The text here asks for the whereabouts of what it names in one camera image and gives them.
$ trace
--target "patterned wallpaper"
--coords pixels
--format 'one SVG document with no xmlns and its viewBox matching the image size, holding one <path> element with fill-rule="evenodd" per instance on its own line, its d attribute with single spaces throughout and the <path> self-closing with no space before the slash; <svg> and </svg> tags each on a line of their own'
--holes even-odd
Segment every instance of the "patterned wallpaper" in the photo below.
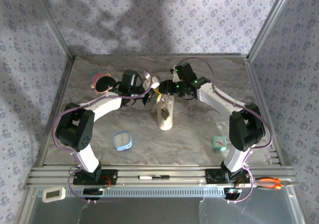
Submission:
<svg viewBox="0 0 319 224">
<path fill-rule="evenodd" d="M 319 0 L 288 0 L 253 61 L 310 219 L 319 223 Z"/>
<path fill-rule="evenodd" d="M 0 223 L 12 223 L 66 59 L 32 0 L 0 10 Z"/>
<path fill-rule="evenodd" d="M 247 54 L 275 0 L 46 0 L 76 56 Z"/>
</svg>

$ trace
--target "orange pliers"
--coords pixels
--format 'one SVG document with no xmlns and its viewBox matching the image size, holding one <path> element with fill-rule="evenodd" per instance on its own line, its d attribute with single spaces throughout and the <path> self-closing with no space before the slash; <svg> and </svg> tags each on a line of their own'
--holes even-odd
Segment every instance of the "orange pliers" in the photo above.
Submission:
<svg viewBox="0 0 319 224">
<path fill-rule="evenodd" d="M 260 182 L 266 182 L 266 183 L 275 183 L 274 185 L 257 186 L 257 188 L 259 189 L 281 189 L 283 186 L 291 186 L 295 184 L 295 182 L 291 182 L 291 181 L 281 181 L 279 178 L 262 177 L 262 178 L 256 178 L 255 180 Z"/>
</svg>

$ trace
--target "black mounting plate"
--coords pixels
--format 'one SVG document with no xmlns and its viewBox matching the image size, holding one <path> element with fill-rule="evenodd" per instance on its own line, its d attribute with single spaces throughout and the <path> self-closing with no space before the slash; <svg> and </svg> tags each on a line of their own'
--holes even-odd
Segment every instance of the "black mounting plate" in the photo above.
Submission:
<svg viewBox="0 0 319 224">
<path fill-rule="evenodd" d="M 230 180 L 227 180 L 228 175 L 227 177 L 225 177 L 224 175 L 226 174 L 224 170 L 221 168 L 205 169 L 205 178 L 206 178 L 207 184 L 234 184 L 235 185 L 238 178 L 242 178 L 245 184 L 250 183 L 249 173 L 246 170 L 242 170 L 240 173 L 238 173 L 236 176 L 234 176 Z"/>
<path fill-rule="evenodd" d="M 117 178 L 118 178 L 118 171 L 116 169 L 102 169 L 101 171 L 101 177 L 98 181 L 95 181 L 94 179 L 88 177 L 82 172 L 77 172 L 75 174 L 75 177 L 73 179 L 74 185 L 102 185 L 102 186 L 108 186 L 109 179 L 106 178 L 109 177 L 111 180 L 111 184 L 115 185 Z"/>
</svg>

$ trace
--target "clock face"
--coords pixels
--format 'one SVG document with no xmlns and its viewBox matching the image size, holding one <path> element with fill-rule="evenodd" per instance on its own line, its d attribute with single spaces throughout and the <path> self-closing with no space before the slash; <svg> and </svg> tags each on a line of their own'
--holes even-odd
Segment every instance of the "clock face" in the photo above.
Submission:
<svg viewBox="0 0 319 224">
<path fill-rule="evenodd" d="M 130 135 L 127 132 L 116 134 L 113 140 L 116 147 L 121 147 L 131 142 Z"/>
</svg>

